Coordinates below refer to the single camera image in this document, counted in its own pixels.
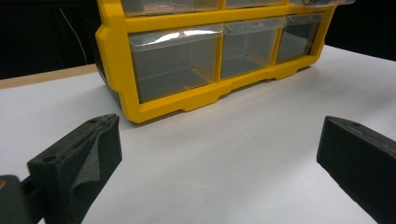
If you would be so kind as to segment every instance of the small parts organizer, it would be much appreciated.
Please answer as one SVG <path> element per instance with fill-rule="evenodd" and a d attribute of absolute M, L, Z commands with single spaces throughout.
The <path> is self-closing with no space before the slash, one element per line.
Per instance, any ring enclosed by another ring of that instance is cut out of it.
<path fill-rule="evenodd" d="M 355 0 L 98 0 L 105 81 L 139 123 L 215 103 L 317 61 L 335 5 Z"/>

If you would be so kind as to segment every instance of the white tabletop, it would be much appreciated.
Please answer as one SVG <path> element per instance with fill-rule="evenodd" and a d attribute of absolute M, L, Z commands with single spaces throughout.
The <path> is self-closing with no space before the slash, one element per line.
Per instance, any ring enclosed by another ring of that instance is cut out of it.
<path fill-rule="evenodd" d="M 0 174 L 116 113 L 123 161 L 84 223 L 375 223 L 316 162 L 326 115 L 396 139 L 396 63 L 325 47 L 298 74 L 143 125 L 97 73 L 0 91 Z"/>

